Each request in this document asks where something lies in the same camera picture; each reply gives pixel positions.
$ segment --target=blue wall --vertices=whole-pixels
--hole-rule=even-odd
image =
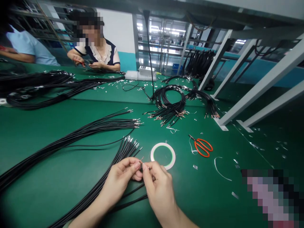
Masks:
[[[126,72],[128,70],[137,70],[135,53],[118,52],[118,54],[120,59],[121,71]]]
[[[202,48],[196,47],[196,50],[210,50],[209,48]],[[224,56],[231,56],[231,57],[240,57],[237,54],[233,54],[230,52],[226,52]],[[221,67],[223,62],[220,62],[217,69],[215,70],[214,74],[216,74]],[[232,69],[234,64],[236,63],[235,60],[230,60],[226,62],[219,74],[216,77],[217,81],[223,81],[224,78],[227,76],[229,71]],[[276,65],[275,62],[266,61],[266,60],[255,60],[253,64],[248,68],[248,70],[244,73],[244,75],[238,80],[238,83],[246,83],[246,84],[256,84],[259,80],[261,80],[274,66]],[[234,82],[235,79],[239,76],[242,72],[246,64],[243,64],[241,69],[236,73],[233,77],[231,82]],[[304,68],[296,67],[291,72],[289,72],[284,78],[282,78],[279,82],[277,82],[274,86],[279,87],[287,87],[291,88],[300,83],[304,80]]]

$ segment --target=sleeve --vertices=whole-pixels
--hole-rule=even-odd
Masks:
[[[35,55],[34,45],[26,32],[7,33],[7,38],[18,53]]]
[[[75,46],[74,49],[82,56],[86,55],[86,48],[84,46]]]
[[[113,55],[113,65],[115,64],[120,64],[119,55],[116,47],[114,49],[114,55]]]

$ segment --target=green workbench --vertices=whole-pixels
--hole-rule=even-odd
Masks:
[[[75,73],[77,79],[96,77],[84,73],[78,67],[50,67],[25,64],[30,72],[51,69],[63,69]],[[178,79],[172,84],[188,84]],[[257,153],[248,141],[231,124],[229,131],[222,131],[211,118],[204,119],[205,108],[202,101],[187,101],[186,110],[190,113],[179,120],[172,134],[160,121],[147,118],[144,112],[157,109],[149,102],[143,91],[135,88],[125,92],[121,89],[124,82],[114,85],[101,85],[96,90],[88,90],[73,99],[63,101],[39,110],[25,111],[16,108],[0,107],[1,157],[0,174],[38,151],[51,142],[103,116],[128,107],[134,112],[123,118],[141,118],[142,124],[135,129],[132,137],[137,139],[143,149],[137,155],[148,161],[152,147],[167,142],[176,154],[175,165],[169,170],[173,176],[174,192],[179,207],[200,227],[267,227],[263,220],[257,200],[247,192],[242,182],[240,169],[269,169],[270,165]],[[152,86],[148,82],[146,92],[151,94]],[[158,80],[155,89],[165,84]],[[176,92],[168,93],[171,102],[179,100]],[[130,130],[111,131],[95,134],[77,142],[77,144],[104,144],[115,141],[128,134]],[[214,151],[209,158],[193,155],[188,134],[207,140]],[[100,149],[66,148],[33,167],[12,186],[2,197],[1,211],[11,227],[46,227],[63,216],[75,206],[94,186],[108,168],[115,156],[119,143]],[[228,181],[221,177],[214,166]],[[158,148],[155,159],[162,165],[171,160],[170,152]],[[235,167],[234,159],[240,165]],[[131,181],[126,192],[140,183]],[[144,195],[140,189],[119,203],[125,203]],[[105,227],[159,227],[148,200],[135,203],[128,208],[108,215],[103,220]]]

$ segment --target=woman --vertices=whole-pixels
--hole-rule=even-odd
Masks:
[[[85,42],[77,42],[77,46],[67,56],[78,65],[79,62],[85,63],[82,56],[88,54],[93,60],[93,64],[89,64],[92,69],[120,71],[117,48],[103,36],[104,22],[92,13],[79,13],[77,18],[76,29],[81,32],[77,36],[80,36],[80,41]]]

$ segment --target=white blouse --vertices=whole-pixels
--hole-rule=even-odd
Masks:
[[[115,64],[120,64],[119,55],[117,48],[110,41],[106,40],[105,52],[103,55],[100,55],[97,48],[95,46],[75,46],[74,49],[81,54],[82,56],[89,55],[93,62],[103,62],[107,65],[114,66]]]

